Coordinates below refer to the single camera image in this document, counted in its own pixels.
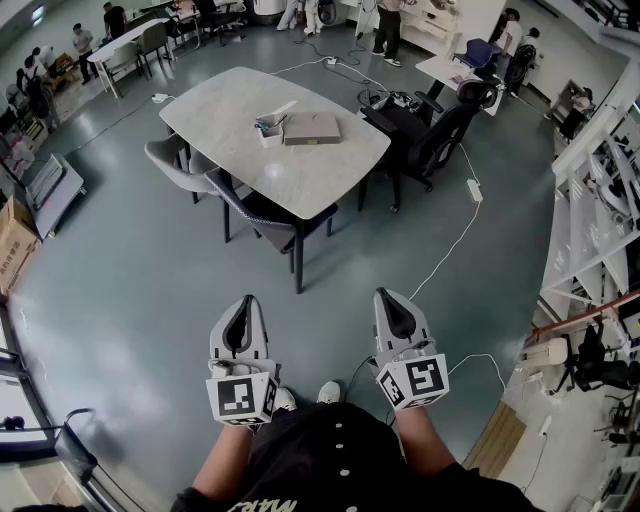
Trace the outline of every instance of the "black shirt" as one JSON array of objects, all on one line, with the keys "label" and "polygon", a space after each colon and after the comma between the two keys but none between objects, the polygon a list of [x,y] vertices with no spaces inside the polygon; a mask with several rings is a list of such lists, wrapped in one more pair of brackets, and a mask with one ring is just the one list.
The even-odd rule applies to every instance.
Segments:
[{"label": "black shirt", "polygon": [[109,12],[104,13],[104,22],[111,29],[111,37],[116,39],[124,34],[124,21],[122,15],[124,9],[119,5],[114,5]]},{"label": "black shirt", "polygon": [[350,404],[318,404],[283,413],[262,427],[234,502],[214,502],[188,488],[171,511],[463,509],[537,510],[517,487],[458,464],[433,478],[418,477],[391,428]]}]

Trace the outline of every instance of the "small white box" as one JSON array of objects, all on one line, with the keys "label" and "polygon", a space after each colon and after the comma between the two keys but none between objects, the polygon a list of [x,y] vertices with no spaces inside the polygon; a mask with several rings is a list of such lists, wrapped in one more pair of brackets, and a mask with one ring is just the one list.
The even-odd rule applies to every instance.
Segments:
[{"label": "small white box", "polygon": [[396,411],[422,407],[449,392],[444,354],[387,363],[377,382]]},{"label": "small white box", "polygon": [[269,372],[207,380],[213,417],[228,425],[271,422],[277,389]]},{"label": "small white box", "polygon": [[[273,126],[282,118],[284,114],[267,114],[266,116],[260,116],[259,121],[262,121],[269,126]],[[266,133],[262,133],[260,128],[256,128],[258,131],[258,137],[260,137],[260,143],[263,148],[272,148],[274,146],[280,146],[284,142],[284,128],[282,123],[273,128],[269,128]]]}]

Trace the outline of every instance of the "bag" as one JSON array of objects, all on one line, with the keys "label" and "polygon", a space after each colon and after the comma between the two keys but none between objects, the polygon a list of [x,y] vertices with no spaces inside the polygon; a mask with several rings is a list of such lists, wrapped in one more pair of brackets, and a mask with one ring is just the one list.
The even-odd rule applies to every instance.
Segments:
[{"label": "bag", "polygon": [[49,103],[42,92],[40,77],[36,76],[35,69],[33,70],[33,76],[31,78],[29,78],[28,74],[25,74],[25,76],[27,77],[25,92],[29,96],[29,103],[33,109],[33,113],[39,119],[44,119],[49,115]]}]

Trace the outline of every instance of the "white wall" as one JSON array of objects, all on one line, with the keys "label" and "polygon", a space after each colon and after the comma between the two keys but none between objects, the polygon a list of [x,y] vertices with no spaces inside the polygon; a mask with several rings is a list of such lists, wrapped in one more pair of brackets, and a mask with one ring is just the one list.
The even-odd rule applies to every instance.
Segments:
[{"label": "white wall", "polygon": [[17,464],[0,465],[0,510],[39,505]]},{"label": "white wall", "polygon": [[[76,23],[82,23],[84,29],[90,30],[94,39],[104,37],[102,6],[105,1],[68,0],[57,9],[45,13],[42,23],[29,29],[0,54],[0,84],[3,86],[0,96],[4,97],[4,89],[7,85],[15,83],[17,69],[24,65],[24,59],[31,55],[31,51],[36,46],[52,45],[57,55],[68,53],[75,59],[77,54],[71,39],[73,26]],[[148,0],[112,0],[112,2],[126,10],[149,5]]]},{"label": "white wall", "polygon": [[620,77],[628,59],[594,43],[568,18],[555,18],[530,0],[508,0],[507,7],[520,12],[526,34],[531,27],[540,30],[540,69],[531,75],[531,84],[555,102],[569,81],[593,91],[600,103]]}]

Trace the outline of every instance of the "box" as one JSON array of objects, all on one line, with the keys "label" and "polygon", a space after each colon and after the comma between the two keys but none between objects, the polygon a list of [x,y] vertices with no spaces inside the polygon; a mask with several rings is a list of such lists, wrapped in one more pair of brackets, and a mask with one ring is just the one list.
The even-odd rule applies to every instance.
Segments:
[{"label": "box", "polygon": [[227,425],[269,423],[277,389],[269,372],[207,380],[213,417]]},{"label": "box", "polygon": [[396,411],[428,405],[449,392],[444,354],[387,363],[377,382]]},{"label": "box", "polygon": [[3,295],[15,287],[39,245],[29,210],[11,196],[0,210],[0,292]]}]

